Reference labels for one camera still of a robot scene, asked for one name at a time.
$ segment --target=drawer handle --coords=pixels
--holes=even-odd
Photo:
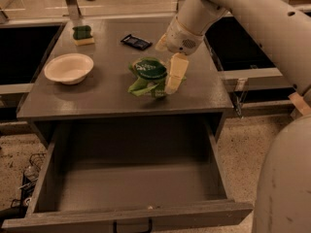
[[[149,219],[149,226],[147,231],[139,232],[139,233],[151,233],[153,231],[153,221]],[[118,233],[117,230],[117,222],[114,222],[114,233]]]

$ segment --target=open drawer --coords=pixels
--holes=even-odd
[[[62,121],[26,218],[9,232],[141,232],[239,223],[208,115]]]

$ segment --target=gray table surface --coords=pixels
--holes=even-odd
[[[136,80],[127,68],[129,63],[143,56],[154,56],[165,62],[172,56],[171,52],[155,50],[156,42],[166,31],[171,17],[150,15],[68,22],[48,62],[62,54],[78,52],[93,59],[93,70],[84,81],[75,85],[51,82],[42,71],[17,117],[26,120],[56,120],[213,113],[231,109],[225,86],[204,44],[189,57],[187,80],[175,94],[164,99],[154,99],[148,95],[135,97],[127,92]],[[72,27],[82,24],[91,26],[94,45],[74,45]],[[145,51],[125,46],[121,39],[130,33],[154,44]]]

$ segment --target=white bowl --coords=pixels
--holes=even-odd
[[[86,78],[93,65],[93,60],[87,55],[69,53],[51,60],[44,71],[50,81],[76,84]]]

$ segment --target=beige floor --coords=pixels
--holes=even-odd
[[[236,201],[254,204],[259,170],[269,145],[291,121],[289,115],[282,114],[229,118],[225,122],[219,140],[219,152],[225,179]],[[21,184],[24,168],[29,165],[30,155],[44,152],[45,149],[24,123],[2,123],[0,132],[0,210],[3,210],[10,207],[13,199],[19,198],[17,188]],[[252,216],[250,214],[237,226],[182,230],[180,233],[250,233]]]

